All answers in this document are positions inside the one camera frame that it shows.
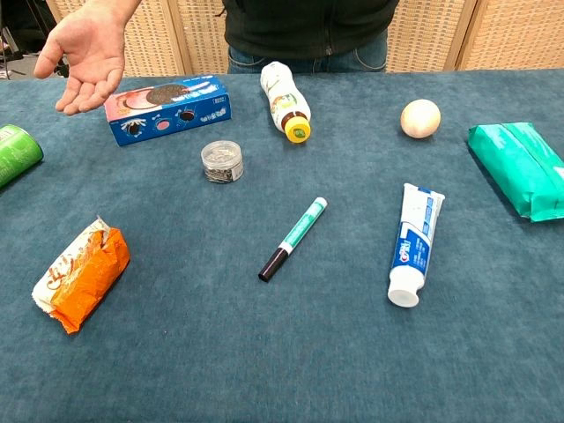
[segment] person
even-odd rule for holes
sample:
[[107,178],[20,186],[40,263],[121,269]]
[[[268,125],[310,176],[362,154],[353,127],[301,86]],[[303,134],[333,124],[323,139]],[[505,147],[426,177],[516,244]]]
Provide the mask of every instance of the person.
[[[119,85],[124,31],[141,0],[88,0],[51,31],[34,75],[46,78],[66,55],[67,86],[56,110],[101,106]],[[231,73],[279,60],[295,73],[381,71],[398,0],[223,0]]]

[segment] chip bag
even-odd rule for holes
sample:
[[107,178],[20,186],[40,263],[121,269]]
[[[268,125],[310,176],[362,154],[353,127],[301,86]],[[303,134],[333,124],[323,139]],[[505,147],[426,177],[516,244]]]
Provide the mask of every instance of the chip bag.
[[564,218],[564,162],[532,123],[479,125],[468,144],[520,216]]
[[67,333],[77,332],[129,261],[122,233],[98,218],[49,267],[32,297]]

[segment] orange wrapper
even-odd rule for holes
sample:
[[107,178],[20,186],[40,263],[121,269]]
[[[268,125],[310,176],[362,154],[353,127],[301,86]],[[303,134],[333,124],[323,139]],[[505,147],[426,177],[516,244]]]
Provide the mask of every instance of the orange wrapper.
[[98,218],[49,267],[32,297],[67,333],[77,332],[129,261],[120,230]]

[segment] wicker panel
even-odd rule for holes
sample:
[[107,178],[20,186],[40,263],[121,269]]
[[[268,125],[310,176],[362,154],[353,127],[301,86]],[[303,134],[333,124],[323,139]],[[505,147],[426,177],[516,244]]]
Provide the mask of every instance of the wicker panel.
[[[85,0],[49,0],[54,16],[63,18]],[[144,0],[125,31],[125,76],[185,74],[167,0]]]
[[564,1],[483,2],[458,67],[462,70],[564,67]]
[[472,7],[464,0],[400,0],[389,29],[388,71],[445,69],[463,12],[469,21],[475,2],[466,3]]
[[221,0],[173,0],[171,9],[180,15],[179,40],[186,45],[192,72],[225,73],[227,43],[225,14]]

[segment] open palm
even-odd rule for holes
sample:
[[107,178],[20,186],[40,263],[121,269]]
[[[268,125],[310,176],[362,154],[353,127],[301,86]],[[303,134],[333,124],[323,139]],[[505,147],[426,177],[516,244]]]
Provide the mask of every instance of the open palm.
[[108,13],[80,9],[51,32],[35,66],[35,77],[46,78],[66,55],[69,78],[56,109],[75,115],[101,106],[123,75],[123,26]]

